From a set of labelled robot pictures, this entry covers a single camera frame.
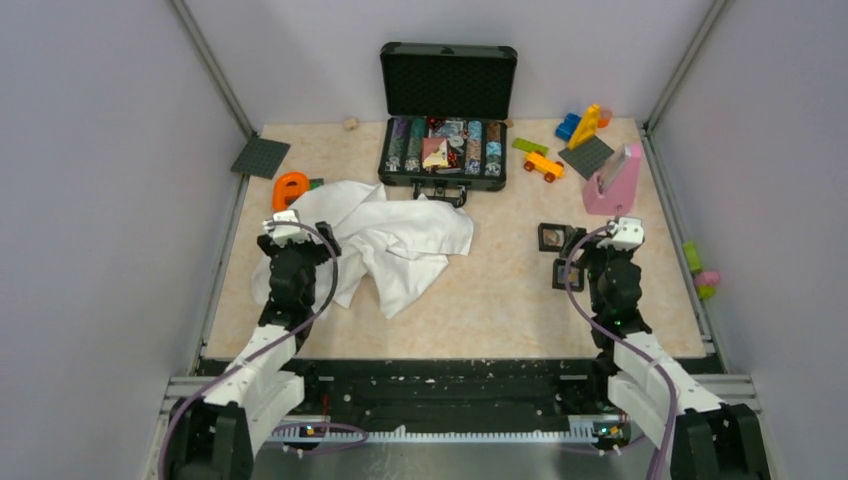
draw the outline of yellow toy car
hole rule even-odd
[[[565,176],[565,164],[554,162],[545,158],[541,152],[528,152],[524,154],[524,170],[532,172],[538,170],[545,174],[545,181],[553,183],[557,178]]]

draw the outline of gray baseplate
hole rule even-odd
[[[574,150],[564,149],[559,156],[586,180],[601,168],[613,149],[598,137],[592,137]]]
[[[290,147],[288,143],[253,137],[244,146],[230,170],[270,180],[274,178]]]

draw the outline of case handle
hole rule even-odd
[[[468,187],[466,185],[459,185],[457,188],[459,189],[459,196],[448,197],[445,195],[447,187],[445,185],[440,185],[437,183],[436,186],[433,187],[433,195],[428,195],[427,198],[439,200],[442,202],[448,202],[453,205],[454,208],[459,208],[465,205],[466,200],[468,200]],[[412,199],[417,200],[419,195],[421,195],[421,183],[413,182]]]

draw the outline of open black briefcase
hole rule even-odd
[[[506,185],[506,125],[518,55],[511,47],[387,43],[380,51],[386,127],[377,173],[462,206],[468,190]],[[447,196],[456,188],[457,196]]]

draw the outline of table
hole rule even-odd
[[[517,120],[507,143],[516,136],[550,147],[559,120]],[[299,170],[326,182],[377,183],[386,124],[360,124],[345,131],[340,124],[267,126],[262,137],[290,143],[278,175]],[[615,118],[598,131],[610,147],[638,142],[633,119]],[[510,148],[507,184],[500,192],[470,192],[465,210],[474,221],[467,257],[452,256],[450,265],[410,307],[387,320],[377,291],[366,276],[350,309],[331,307],[317,322],[298,352],[302,358],[569,358],[594,357],[588,324],[565,292],[551,288],[555,253],[538,251],[539,223],[593,229],[606,217],[583,210],[585,181],[570,167],[552,184],[539,172],[523,170],[523,152]],[[239,217],[223,287],[204,356],[235,357],[249,339],[262,311],[250,294],[250,278],[262,252],[256,246],[262,220],[271,212],[273,181],[251,178]],[[387,187],[390,199],[408,199],[411,188]],[[668,226],[648,165],[639,174],[631,216],[641,218],[646,243],[634,262],[642,267],[640,310],[663,347],[672,355],[703,357],[704,346],[674,252]],[[588,288],[578,294],[589,310]]]

